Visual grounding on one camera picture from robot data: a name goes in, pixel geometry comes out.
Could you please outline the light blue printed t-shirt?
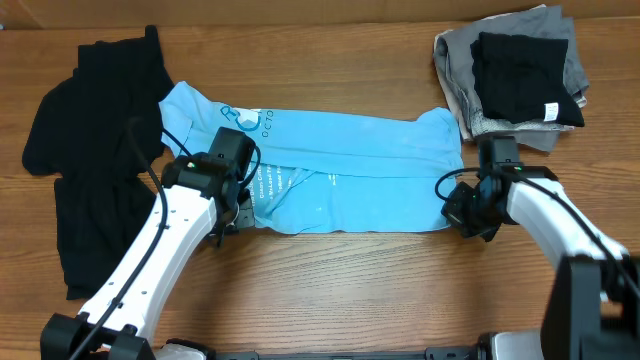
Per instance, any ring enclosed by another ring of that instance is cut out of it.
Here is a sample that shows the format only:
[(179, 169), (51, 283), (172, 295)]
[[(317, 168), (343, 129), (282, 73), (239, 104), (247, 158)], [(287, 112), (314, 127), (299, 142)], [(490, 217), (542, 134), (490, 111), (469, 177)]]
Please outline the light blue printed t-shirt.
[(284, 234), (429, 232), (446, 228), (439, 193), (463, 165), (456, 119), (435, 108), (415, 121), (331, 112), (244, 109), (186, 82), (159, 104), (174, 155), (210, 149), (221, 128), (261, 153), (249, 166), (255, 225)]

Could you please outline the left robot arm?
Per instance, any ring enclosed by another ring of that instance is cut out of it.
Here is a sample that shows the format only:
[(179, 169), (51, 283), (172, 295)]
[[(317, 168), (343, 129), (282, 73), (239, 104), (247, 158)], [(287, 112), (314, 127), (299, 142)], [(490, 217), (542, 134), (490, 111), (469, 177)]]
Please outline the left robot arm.
[(206, 152), (177, 157), (152, 180), (153, 208), (119, 265), (74, 316), (54, 314), (40, 337), (48, 360), (213, 359), (213, 349), (170, 339), (152, 342), (186, 262), (207, 239), (220, 245), (234, 228), (261, 153), (245, 133), (220, 128)]

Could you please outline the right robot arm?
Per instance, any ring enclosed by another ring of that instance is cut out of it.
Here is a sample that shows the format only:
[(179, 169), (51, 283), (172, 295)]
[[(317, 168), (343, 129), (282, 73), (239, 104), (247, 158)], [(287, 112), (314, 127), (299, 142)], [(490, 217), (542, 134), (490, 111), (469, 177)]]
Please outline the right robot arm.
[(477, 184), (458, 183), (442, 215), (464, 238), (491, 241), (504, 224), (523, 227), (555, 269), (553, 288), (540, 329), (484, 334), (426, 358), (638, 358), (638, 258), (582, 214), (550, 169), (522, 163), (514, 138), (483, 141), (473, 171)]

